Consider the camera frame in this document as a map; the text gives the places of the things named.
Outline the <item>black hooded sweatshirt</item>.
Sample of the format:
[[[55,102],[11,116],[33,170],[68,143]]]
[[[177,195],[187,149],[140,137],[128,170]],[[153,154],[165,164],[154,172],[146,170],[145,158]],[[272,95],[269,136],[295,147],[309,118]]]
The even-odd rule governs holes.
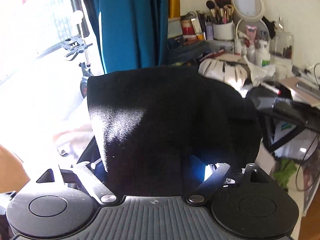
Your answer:
[[[243,168],[262,137],[253,102],[189,67],[93,76],[87,104],[117,196],[177,196],[202,181],[208,164]]]

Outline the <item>green cloth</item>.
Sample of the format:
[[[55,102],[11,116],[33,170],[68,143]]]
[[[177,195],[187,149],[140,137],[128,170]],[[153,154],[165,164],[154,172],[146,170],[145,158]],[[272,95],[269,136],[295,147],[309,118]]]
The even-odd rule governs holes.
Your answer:
[[[279,167],[273,173],[272,177],[278,183],[278,185],[287,192],[289,180],[296,171],[296,163],[293,160],[281,159]]]

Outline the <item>white striped bag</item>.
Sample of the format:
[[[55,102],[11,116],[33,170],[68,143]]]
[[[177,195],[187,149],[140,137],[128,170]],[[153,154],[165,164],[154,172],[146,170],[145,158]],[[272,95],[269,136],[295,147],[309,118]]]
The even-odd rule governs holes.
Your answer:
[[[248,78],[247,70],[240,64],[232,66],[226,61],[205,59],[199,66],[199,74],[221,81],[240,91]]]

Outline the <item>pink notebook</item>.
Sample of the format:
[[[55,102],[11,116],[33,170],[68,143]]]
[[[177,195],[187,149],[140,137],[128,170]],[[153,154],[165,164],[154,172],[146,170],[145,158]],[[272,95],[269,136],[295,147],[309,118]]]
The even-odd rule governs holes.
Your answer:
[[[290,90],[294,101],[306,103],[311,107],[319,107],[319,89],[316,87],[296,77],[282,79],[280,84]]]

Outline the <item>white brush holder cup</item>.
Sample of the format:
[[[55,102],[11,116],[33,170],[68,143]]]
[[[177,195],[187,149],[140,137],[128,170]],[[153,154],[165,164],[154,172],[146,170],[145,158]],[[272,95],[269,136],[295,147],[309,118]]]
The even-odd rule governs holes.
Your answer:
[[[214,39],[219,41],[231,41],[235,38],[235,25],[232,21],[226,24],[213,25]]]

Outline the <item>clear glass jar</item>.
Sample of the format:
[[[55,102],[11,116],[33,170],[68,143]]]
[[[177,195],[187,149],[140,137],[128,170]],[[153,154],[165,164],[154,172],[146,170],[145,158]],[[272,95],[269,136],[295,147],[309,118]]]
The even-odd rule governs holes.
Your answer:
[[[275,24],[275,36],[271,40],[271,63],[291,67],[293,64],[294,35],[285,31],[282,15]]]

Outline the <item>teal curtain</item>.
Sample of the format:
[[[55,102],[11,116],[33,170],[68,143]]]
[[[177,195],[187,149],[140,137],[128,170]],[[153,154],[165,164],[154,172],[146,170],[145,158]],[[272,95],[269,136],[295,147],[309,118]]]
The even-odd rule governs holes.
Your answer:
[[[104,73],[165,63],[168,0],[84,0],[84,4]]]

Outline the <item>round makeup mirror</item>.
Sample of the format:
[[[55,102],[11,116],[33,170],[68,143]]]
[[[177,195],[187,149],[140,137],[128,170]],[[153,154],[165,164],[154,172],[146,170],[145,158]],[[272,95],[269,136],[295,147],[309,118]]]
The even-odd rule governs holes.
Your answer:
[[[248,22],[258,22],[265,14],[263,0],[231,0],[235,13]]]

